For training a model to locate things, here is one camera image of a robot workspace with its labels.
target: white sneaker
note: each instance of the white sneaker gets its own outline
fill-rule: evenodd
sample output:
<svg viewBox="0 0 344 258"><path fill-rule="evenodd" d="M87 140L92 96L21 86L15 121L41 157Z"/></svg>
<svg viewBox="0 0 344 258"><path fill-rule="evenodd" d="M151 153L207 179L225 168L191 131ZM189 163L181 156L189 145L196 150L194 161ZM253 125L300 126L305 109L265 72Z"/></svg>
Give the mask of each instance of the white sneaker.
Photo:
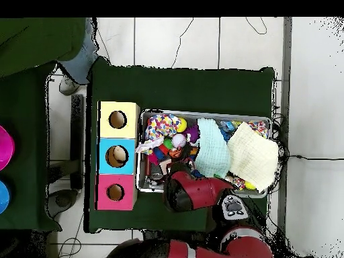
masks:
<svg viewBox="0 0 344 258"><path fill-rule="evenodd" d="M75 83L72 79L63 75L63 78L60 83L60 92L63 95L72 95L80 87L80 84Z"/></svg>

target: yellow ball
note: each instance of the yellow ball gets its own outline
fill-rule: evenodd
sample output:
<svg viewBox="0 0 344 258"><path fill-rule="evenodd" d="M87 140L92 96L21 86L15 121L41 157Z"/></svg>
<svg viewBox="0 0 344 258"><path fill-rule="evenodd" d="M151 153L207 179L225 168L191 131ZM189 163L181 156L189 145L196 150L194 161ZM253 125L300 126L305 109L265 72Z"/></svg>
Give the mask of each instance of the yellow ball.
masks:
<svg viewBox="0 0 344 258"><path fill-rule="evenodd" d="M177 132L183 132L186 130L187 123L185 119L179 118L180 119L180 124L178 125Z"/></svg>
<svg viewBox="0 0 344 258"><path fill-rule="evenodd" d="M251 183L245 181L245 187L248 189L248 190L254 190L256 189L254 185L252 185Z"/></svg>

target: box hole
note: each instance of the box hole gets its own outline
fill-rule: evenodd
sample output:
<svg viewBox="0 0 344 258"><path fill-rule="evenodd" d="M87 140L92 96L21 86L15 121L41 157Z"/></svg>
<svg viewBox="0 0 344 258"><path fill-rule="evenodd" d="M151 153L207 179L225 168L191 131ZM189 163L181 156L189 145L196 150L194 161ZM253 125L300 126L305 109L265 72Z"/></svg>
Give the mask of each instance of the box hole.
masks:
<svg viewBox="0 0 344 258"><path fill-rule="evenodd" d="M106 190L106 195L112 201L120 201L124 197L124 189L120 184L113 184Z"/></svg>
<svg viewBox="0 0 344 258"><path fill-rule="evenodd" d="M108 165L116 168L123 167L128 161L128 158L128 151L120 145L111 146L105 154Z"/></svg>
<svg viewBox="0 0 344 258"><path fill-rule="evenodd" d="M122 111L114 111L109 116L109 124L117 130L126 126L126 115Z"/></svg>

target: yellow box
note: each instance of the yellow box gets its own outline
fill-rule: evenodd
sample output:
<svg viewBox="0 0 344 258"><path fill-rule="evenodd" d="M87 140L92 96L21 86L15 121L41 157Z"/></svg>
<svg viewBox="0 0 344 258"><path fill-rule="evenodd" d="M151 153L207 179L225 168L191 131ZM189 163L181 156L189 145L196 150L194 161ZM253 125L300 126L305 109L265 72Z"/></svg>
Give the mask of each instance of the yellow box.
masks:
<svg viewBox="0 0 344 258"><path fill-rule="evenodd" d="M140 108L130 102L100 102L100 137L136 138Z"/></svg>

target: red robot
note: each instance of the red robot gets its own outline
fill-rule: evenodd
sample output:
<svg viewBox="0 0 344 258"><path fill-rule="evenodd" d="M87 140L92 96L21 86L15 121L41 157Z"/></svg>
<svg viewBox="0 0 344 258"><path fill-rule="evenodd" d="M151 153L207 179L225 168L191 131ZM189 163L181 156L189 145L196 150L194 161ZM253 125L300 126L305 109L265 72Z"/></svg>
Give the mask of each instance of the red robot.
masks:
<svg viewBox="0 0 344 258"><path fill-rule="evenodd" d="M164 204L174 212L216 206L217 218L226 225L218 250L191 248L186 242L175 239L135 239L116 247L107 258L274 258L259 229L238 224L249 215L233 189L231 183L222 179L195 178L185 165L174 163L164 183Z"/></svg>

